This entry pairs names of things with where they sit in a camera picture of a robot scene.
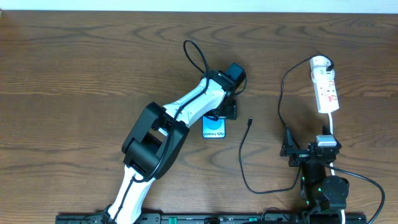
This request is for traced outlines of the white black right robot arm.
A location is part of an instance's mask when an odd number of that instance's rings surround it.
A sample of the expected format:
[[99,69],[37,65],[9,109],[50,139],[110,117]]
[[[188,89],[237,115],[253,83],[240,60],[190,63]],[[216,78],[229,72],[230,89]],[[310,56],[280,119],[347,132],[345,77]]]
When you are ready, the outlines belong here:
[[344,209],[349,182],[345,178],[326,173],[340,149],[341,144],[326,127],[306,149],[299,149],[292,132],[285,127],[280,156],[289,158],[289,166],[301,169],[301,194],[308,205],[299,215],[301,222],[347,222]]

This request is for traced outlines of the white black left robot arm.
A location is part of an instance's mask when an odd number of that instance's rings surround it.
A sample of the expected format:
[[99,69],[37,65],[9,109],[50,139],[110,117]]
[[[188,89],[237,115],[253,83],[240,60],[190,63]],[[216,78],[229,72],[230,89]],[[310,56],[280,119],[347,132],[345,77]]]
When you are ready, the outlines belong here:
[[246,80],[232,63],[226,71],[205,72],[200,83],[181,99],[148,104],[122,144],[124,178],[116,200],[103,212],[103,223],[134,223],[153,181],[175,162],[190,126],[202,117],[213,121],[237,118],[234,96]]

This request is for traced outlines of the blue Galaxy smartphone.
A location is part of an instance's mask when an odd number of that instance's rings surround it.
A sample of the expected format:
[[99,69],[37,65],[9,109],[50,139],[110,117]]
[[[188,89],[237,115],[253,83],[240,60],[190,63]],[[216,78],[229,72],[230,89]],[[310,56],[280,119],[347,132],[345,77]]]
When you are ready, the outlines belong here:
[[202,118],[202,136],[205,139],[222,139],[226,136],[225,120]]

